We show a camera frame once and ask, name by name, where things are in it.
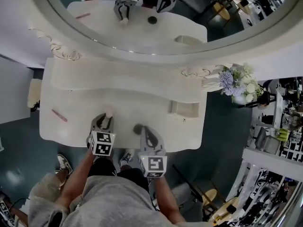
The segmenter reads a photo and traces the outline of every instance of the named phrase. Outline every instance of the white flower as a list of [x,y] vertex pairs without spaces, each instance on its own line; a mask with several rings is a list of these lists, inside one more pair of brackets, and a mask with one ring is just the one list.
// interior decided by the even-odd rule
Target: white flower
[[253,94],[248,94],[248,95],[246,96],[246,102],[248,102],[248,103],[250,103],[253,99],[254,99]]
[[253,80],[253,78],[250,75],[246,75],[241,78],[241,82],[246,83],[246,84],[249,84],[251,82],[251,80]]
[[252,83],[249,83],[247,86],[246,86],[246,91],[248,93],[254,93],[256,91],[256,87],[254,84]]

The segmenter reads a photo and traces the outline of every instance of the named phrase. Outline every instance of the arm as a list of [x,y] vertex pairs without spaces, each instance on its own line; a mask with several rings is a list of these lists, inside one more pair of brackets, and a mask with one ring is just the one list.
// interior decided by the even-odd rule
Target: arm
[[185,222],[180,214],[176,198],[167,184],[165,177],[159,177],[155,180],[156,198],[161,213],[172,223]]
[[89,170],[94,159],[95,156],[92,154],[91,150],[88,149],[85,158],[80,162],[80,165],[66,181],[60,197],[55,202],[56,204],[69,210],[71,202],[81,195],[84,190]]
[[[11,208],[12,204],[9,201],[4,200],[4,203],[8,208]],[[21,222],[24,226],[28,226],[27,214],[23,213],[22,211],[14,208],[14,207],[11,208],[10,213],[12,215],[16,215],[21,220]]]

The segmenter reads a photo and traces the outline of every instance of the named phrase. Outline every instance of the mirror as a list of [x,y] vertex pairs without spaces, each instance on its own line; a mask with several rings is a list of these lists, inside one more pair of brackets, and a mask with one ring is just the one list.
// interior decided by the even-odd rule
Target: mirror
[[[207,43],[241,32],[238,39],[246,39],[249,33],[243,32],[252,34],[252,28],[270,21],[287,0],[57,1],[82,26],[99,35],[87,35],[98,43],[127,52],[178,55],[208,50]],[[215,48],[226,46],[224,43],[228,44],[225,40]]]

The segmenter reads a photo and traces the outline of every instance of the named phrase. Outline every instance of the gray shirt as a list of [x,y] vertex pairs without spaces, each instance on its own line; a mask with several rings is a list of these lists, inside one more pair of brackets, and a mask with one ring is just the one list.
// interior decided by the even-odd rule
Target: gray shirt
[[[31,227],[47,227],[62,213],[61,227],[173,227],[155,211],[148,192],[118,176],[91,176],[86,182],[80,206],[68,214],[45,199],[31,199],[28,220]],[[210,227],[208,223],[178,223],[178,227]]]

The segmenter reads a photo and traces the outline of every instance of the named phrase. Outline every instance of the white sneaker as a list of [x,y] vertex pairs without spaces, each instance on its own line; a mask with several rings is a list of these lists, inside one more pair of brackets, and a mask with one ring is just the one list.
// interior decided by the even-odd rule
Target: white sneaker
[[66,169],[68,170],[68,174],[72,173],[72,167],[68,160],[62,154],[57,155],[58,161],[60,163],[60,170]]
[[126,161],[127,163],[130,163],[133,161],[134,157],[134,149],[126,149],[124,156],[119,160],[119,166],[121,167],[121,161]]

